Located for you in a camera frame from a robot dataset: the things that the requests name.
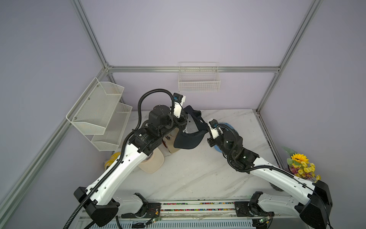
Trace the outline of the yellow object behind arm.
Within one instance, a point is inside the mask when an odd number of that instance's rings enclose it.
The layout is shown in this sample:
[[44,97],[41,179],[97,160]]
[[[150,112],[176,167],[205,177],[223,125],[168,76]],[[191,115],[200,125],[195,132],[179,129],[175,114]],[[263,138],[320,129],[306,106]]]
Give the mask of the yellow object behind arm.
[[120,156],[121,152],[116,152],[110,156],[110,158],[104,162],[104,169],[107,170]]

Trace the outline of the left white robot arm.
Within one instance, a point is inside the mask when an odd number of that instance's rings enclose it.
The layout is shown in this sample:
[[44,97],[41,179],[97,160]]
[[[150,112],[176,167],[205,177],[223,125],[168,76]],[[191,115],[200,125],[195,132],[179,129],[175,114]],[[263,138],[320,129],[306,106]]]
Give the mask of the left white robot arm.
[[74,192],[79,205],[67,220],[67,229],[81,210],[85,210],[93,225],[103,227],[112,221],[120,209],[120,202],[113,198],[117,189],[129,174],[161,144],[163,137],[178,127],[185,128],[187,114],[174,102],[171,107],[158,105],[149,113],[148,120],[138,124],[125,138],[120,156],[88,187],[78,187]]

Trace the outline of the khaki tan baseball cap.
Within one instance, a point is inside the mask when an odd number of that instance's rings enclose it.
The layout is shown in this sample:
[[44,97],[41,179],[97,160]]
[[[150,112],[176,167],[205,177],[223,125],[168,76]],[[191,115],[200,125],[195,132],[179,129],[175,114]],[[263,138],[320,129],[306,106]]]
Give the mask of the khaki tan baseball cap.
[[163,144],[171,154],[173,154],[179,150],[178,148],[174,147],[174,142],[176,140],[178,132],[179,132],[179,128],[175,128],[172,132],[168,133],[163,138]]

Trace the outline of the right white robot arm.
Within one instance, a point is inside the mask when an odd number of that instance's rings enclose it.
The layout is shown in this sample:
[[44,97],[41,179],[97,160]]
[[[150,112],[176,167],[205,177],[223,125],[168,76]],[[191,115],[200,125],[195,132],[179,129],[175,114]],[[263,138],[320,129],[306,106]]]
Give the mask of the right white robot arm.
[[319,180],[312,182],[274,166],[257,153],[243,147],[239,134],[225,125],[210,129],[208,144],[218,146],[227,163],[235,171],[260,177],[280,188],[292,198],[265,196],[257,191],[251,199],[250,208],[256,211],[278,212],[299,217],[314,229],[330,226],[329,216],[333,207],[330,189],[327,183]]

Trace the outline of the dark navy baseball cap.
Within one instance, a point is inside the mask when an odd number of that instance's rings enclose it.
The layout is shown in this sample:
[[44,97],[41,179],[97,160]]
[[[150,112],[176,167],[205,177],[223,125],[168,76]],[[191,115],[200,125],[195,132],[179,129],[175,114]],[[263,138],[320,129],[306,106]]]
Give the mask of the dark navy baseball cap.
[[208,124],[202,118],[202,112],[191,106],[184,108],[188,115],[185,128],[180,128],[173,147],[177,149],[194,149],[208,133]]

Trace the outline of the beige baseball cap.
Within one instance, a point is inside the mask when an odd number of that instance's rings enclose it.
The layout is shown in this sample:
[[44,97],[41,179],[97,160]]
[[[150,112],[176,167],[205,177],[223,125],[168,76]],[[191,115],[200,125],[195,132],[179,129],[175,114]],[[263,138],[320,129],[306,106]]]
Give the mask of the beige baseball cap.
[[156,148],[153,153],[138,167],[145,173],[152,174],[159,170],[165,161],[164,155],[159,148]]

